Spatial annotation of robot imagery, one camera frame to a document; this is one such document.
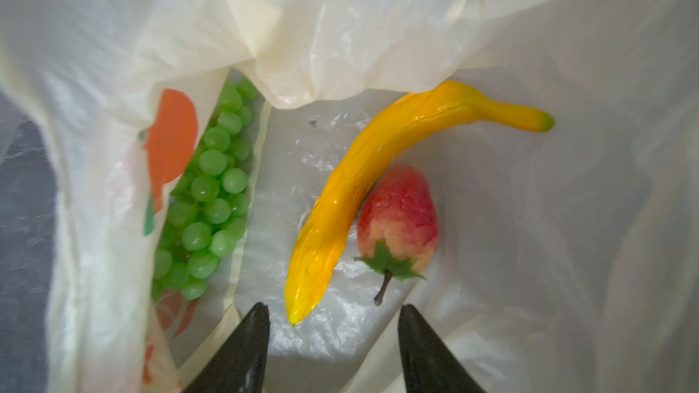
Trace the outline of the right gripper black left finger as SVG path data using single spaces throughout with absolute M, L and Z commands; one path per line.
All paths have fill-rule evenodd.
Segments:
M 260 393 L 269 349 L 268 307 L 258 302 L 185 393 Z

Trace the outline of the green fake grape bunch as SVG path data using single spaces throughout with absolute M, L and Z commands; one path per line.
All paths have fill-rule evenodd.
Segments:
M 193 301 L 229 257 L 247 230 L 252 155 L 242 136 L 254 118 L 258 90 L 247 78 L 227 80 L 200 143 L 193 149 L 169 200 L 166 223 L 155 253 L 152 298 L 167 291 Z

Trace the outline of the yellow fake banana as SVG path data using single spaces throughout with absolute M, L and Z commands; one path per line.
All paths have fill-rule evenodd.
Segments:
M 332 171 L 296 241 L 284 290 L 291 325 L 320 303 L 355 215 L 397 156 L 439 131 L 478 121 L 538 133 L 555 125 L 544 111 L 493 101 L 455 81 L 404 96 L 371 120 Z

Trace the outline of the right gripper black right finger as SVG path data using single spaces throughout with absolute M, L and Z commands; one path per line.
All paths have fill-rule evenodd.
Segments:
M 413 305 L 400 310 L 398 336 L 407 392 L 485 392 Z

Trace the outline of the red fake strawberry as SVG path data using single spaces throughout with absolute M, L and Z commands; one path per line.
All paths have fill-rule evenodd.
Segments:
M 357 222 L 360 256 L 383 276 L 374 297 L 382 305 L 391 280 L 421 278 L 439 245 L 440 227 L 430 185 L 414 167 L 395 167 L 365 200 Z

